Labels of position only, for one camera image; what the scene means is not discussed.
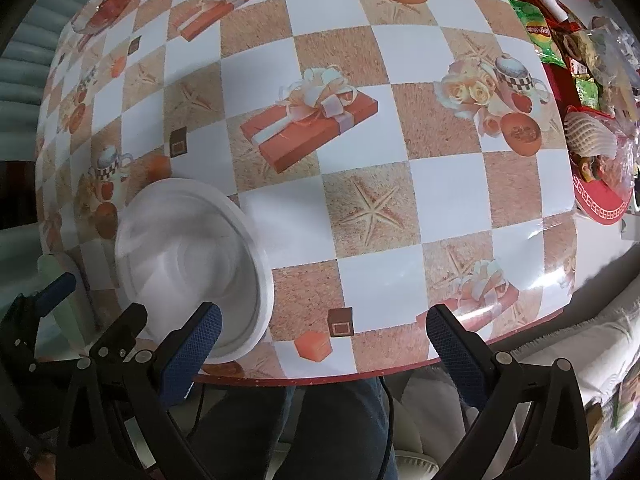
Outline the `glass bowl of tomatoes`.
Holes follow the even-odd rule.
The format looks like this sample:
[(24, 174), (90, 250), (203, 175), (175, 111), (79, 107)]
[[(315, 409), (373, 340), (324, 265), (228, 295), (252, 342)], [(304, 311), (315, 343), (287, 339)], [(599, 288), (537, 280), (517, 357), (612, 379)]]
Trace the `glass bowl of tomatoes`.
[(72, 19), (73, 32), (95, 35), (114, 23), (131, 0), (89, 0)]

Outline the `white paper bowl back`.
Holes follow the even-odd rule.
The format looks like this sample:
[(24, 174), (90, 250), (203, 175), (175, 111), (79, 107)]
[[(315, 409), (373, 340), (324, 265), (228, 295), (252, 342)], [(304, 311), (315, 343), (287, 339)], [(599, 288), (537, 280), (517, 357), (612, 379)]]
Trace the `white paper bowl back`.
[(145, 338), (161, 342), (204, 302), (222, 319), (209, 363), (247, 356), (266, 334), (267, 253), (250, 219), (213, 185), (168, 178), (146, 186), (118, 216), (115, 263), (128, 300), (148, 311)]

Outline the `person's jeans leg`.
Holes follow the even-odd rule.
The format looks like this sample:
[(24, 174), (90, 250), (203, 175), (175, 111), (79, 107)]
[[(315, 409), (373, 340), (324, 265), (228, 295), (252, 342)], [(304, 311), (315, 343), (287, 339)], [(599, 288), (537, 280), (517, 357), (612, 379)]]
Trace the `person's jeans leg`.
[[(234, 388), (202, 418), (191, 446), (216, 479), (263, 479), (295, 389)], [(308, 387), (277, 479), (396, 479), (390, 401), (376, 378)]]

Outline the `patterned checkered tablecloth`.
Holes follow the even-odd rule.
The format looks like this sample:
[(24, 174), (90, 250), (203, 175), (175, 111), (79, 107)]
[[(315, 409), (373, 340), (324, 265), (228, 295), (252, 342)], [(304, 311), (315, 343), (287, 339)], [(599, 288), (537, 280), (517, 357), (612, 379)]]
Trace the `patterned checkered tablecloth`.
[(561, 117), (509, 0), (131, 0), (93, 36), (63, 27), (37, 148), (43, 248), (78, 265), (97, 328), (131, 301), (115, 229), (140, 191), (238, 202), (274, 306), (219, 376), (402, 370), (434, 358), (433, 304), (495, 340), (574, 289)]

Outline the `pale green curtain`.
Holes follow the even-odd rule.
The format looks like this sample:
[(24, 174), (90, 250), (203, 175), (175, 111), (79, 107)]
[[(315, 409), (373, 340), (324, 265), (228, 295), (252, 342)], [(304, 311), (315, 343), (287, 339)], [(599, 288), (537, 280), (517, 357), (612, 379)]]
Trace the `pale green curtain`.
[(1, 159), (34, 159), (44, 87), (58, 40), (88, 0), (1, 0)]

